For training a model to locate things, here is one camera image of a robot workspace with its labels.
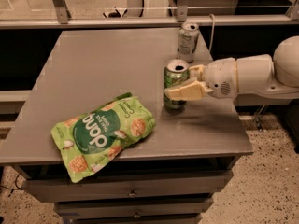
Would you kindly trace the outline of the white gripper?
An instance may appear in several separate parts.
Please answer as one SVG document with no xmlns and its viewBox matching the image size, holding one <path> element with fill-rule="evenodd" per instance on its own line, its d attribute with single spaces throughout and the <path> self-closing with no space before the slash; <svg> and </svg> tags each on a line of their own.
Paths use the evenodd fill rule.
<svg viewBox="0 0 299 224">
<path fill-rule="evenodd" d="M 194 101 L 204 98 L 207 94 L 214 98 L 232 98 L 237 95 L 237 64 L 235 58 L 216 60 L 207 67 L 202 64 L 189 68 L 190 78 L 200 81 L 166 88 L 165 96 L 173 101 Z"/>
</svg>

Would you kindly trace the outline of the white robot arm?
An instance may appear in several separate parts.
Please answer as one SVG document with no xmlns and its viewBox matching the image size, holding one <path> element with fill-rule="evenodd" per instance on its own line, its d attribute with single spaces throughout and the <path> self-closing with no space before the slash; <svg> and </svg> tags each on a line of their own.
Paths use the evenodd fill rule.
<svg viewBox="0 0 299 224">
<path fill-rule="evenodd" d="M 283 40 L 272 56 L 226 58 L 190 69 L 191 77 L 164 90 L 178 101 L 257 95 L 268 99 L 296 99 L 299 94 L 299 36 Z"/>
</svg>

